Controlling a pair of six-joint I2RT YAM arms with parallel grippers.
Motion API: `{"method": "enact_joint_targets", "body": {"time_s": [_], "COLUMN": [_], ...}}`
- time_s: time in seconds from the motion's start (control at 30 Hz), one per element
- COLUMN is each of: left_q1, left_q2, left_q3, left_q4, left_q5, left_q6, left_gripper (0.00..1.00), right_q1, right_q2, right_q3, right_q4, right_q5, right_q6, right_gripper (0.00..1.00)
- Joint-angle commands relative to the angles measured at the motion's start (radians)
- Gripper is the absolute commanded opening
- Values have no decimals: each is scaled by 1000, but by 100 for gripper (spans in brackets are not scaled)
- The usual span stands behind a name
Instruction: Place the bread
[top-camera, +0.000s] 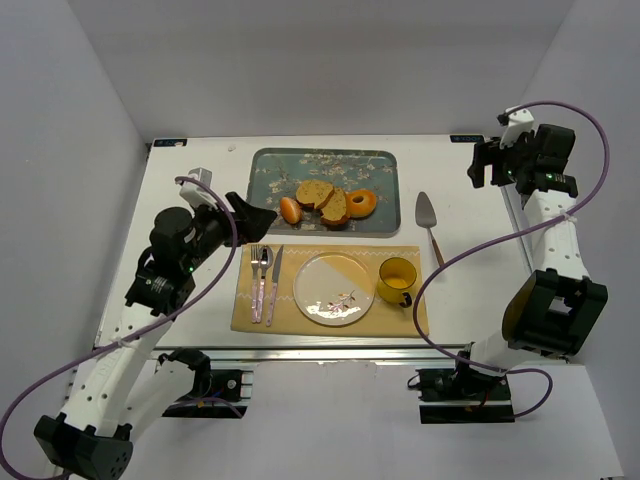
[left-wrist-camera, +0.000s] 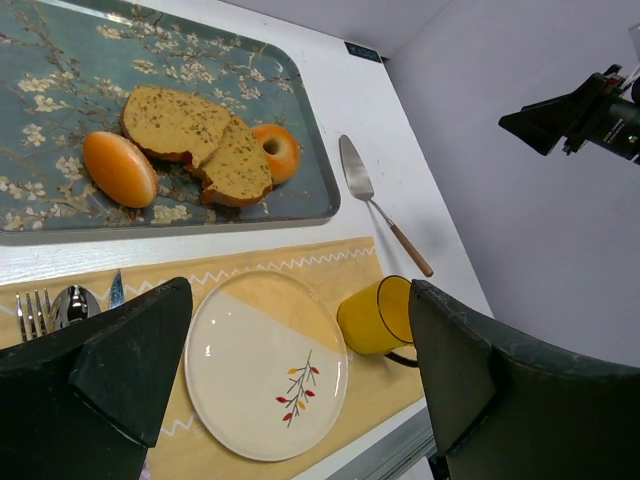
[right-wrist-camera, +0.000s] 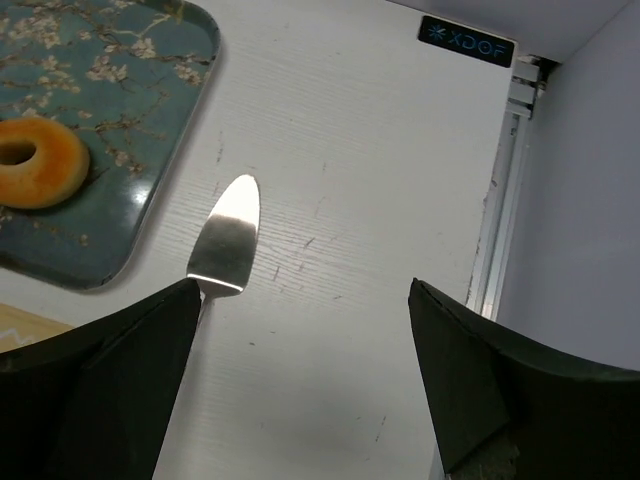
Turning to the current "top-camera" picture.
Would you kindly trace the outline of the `orange bagel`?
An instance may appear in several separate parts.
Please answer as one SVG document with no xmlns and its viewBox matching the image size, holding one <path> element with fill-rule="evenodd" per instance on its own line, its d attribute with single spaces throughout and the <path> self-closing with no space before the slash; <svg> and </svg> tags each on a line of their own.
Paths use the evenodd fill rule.
<svg viewBox="0 0 640 480">
<path fill-rule="evenodd" d="M 368 217 L 377 206 L 377 196 L 367 189 L 359 189 L 347 193 L 346 200 L 351 218 Z"/>
</svg>

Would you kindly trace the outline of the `silver cake server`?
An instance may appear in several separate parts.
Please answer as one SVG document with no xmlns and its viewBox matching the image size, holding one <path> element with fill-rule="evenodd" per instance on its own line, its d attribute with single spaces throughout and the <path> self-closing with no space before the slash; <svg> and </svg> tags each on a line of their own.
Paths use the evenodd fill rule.
<svg viewBox="0 0 640 480">
<path fill-rule="evenodd" d="M 427 230 L 438 265 L 443 266 L 445 261 L 438 242 L 433 234 L 433 228 L 437 225 L 435 209 L 428 195 L 424 191 L 420 191 L 416 198 L 415 221 L 419 227 Z"/>
</svg>

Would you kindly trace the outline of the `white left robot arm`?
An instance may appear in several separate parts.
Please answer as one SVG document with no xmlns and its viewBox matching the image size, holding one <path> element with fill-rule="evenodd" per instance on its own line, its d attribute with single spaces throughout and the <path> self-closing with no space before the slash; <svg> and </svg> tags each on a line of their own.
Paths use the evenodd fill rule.
<svg viewBox="0 0 640 480">
<path fill-rule="evenodd" d="M 188 302 L 194 272 L 220 246 L 260 241 L 277 215 L 237 193 L 220 201 L 200 189 L 183 194 L 189 206 L 158 213 L 149 246 L 110 345 L 96 352 L 85 382 L 54 417 L 41 417 L 34 436 L 51 463 L 84 479 L 118 479 L 135 440 L 176 401 L 200 398 L 210 386 L 210 360 L 180 347 L 137 393 L 131 392 L 159 340 Z"/>
</svg>

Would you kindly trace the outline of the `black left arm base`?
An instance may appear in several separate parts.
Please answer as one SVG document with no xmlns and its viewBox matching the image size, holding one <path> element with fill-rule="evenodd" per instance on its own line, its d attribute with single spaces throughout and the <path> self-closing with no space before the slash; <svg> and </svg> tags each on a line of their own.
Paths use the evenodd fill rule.
<svg viewBox="0 0 640 480">
<path fill-rule="evenodd" d="M 214 368 L 209 356 L 193 348 L 163 353 L 156 372 L 168 362 L 185 364 L 194 373 L 193 385 L 162 414 L 165 418 L 241 419 L 251 398 L 248 370 Z"/>
</svg>

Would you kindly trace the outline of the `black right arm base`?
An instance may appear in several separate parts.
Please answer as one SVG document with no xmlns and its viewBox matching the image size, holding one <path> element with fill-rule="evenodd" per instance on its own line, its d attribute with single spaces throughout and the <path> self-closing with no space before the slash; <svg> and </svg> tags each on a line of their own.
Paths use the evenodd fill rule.
<svg viewBox="0 0 640 480">
<path fill-rule="evenodd" d="M 419 369 L 407 381 L 407 389 L 419 399 L 423 425 L 514 423 L 511 390 L 506 379 L 471 379 L 463 386 L 453 368 Z"/>
</svg>

